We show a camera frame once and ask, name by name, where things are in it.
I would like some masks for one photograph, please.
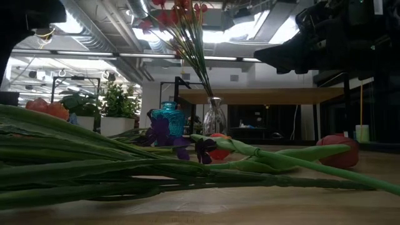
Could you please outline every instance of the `white planter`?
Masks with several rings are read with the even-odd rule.
[[[101,134],[104,136],[121,134],[133,128],[135,128],[135,119],[119,118],[119,117],[101,118],[100,130]]]
[[[79,126],[83,127],[84,129],[88,129],[93,131],[94,127],[94,117],[91,116],[77,116],[77,123]]]

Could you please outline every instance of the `purple flower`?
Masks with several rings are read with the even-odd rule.
[[[151,128],[146,132],[149,141],[157,141],[156,146],[165,146],[169,136],[169,122],[167,118],[158,115],[157,118],[151,118]]]
[[[190,141],[184,139],[183,137],[178,137],[178,138],[170,138],[168,141],[168,144],[170,146],[178,146],[175,148],[176,151],[176,156],[178,159],[182,160],[189,160],[189,153],[186,150],[186,147],[190,145]]]
[[[210,164],[212,162],[209,152],[215,150],[217,148],[217,142],[212,139],[207,139],[203,141],[200,139],[197,141],[194,146],[194,150],[197,152],[197,159],[199,163]]]

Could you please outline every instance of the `glass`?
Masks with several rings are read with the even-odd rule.
[[[176,110],[176,102],[166,101],[161,103],[161,109],[154,110],[151,117],[157,119],[159,115],[167,118],[169,125],[169,135],[179,138],[183,135],[185,115],[180,110]]]
[[[228,127],[225,114],[221,110],[221,101],[220,97],[208,98],[209,109],[204,117],[202,135],[210,136],[216,133],[227,135]]]

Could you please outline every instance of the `blue glass bottle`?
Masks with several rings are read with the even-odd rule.
[[[162,115],[169,122],[169,135],[179,138],[183,135],[185,115],[180,110],[176,110],[176,102],[166,101],[161,103],[161,109],[154,110],[151,113],[152,118]]]

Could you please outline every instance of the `wooden tabletop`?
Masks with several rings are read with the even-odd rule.
[[[319,104],[343,94],[341,87],[271,88],[271,89],[213,89],[223,104]],[[192,104],[207,104],[203,89],[180,89],[179,96]]]
[[[400,184],[400,155],[361,152],[354,171]],[[289,175],[336,179],[308,169]],[[79,201],[0,211],[0,224],[400,224],[400,197],[382,191],[303,187],[202,189],[126,202]]]

